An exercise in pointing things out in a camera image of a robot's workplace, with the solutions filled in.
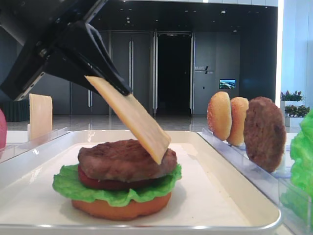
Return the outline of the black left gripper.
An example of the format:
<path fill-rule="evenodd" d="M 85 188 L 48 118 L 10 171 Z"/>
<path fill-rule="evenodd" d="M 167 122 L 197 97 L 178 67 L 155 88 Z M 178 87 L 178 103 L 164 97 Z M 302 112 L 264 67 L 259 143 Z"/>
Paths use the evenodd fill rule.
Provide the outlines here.
<path fill-rule="evenodd" d="M 3 0 L 0 24 L 22 50 L 1 90 L 22 99 L 45 74 L 98 93 L 85 78 L 105 79 L 122 95 L 132 92 L 109 57 L 102 37 L 90 21 L 103 0 Z"/>

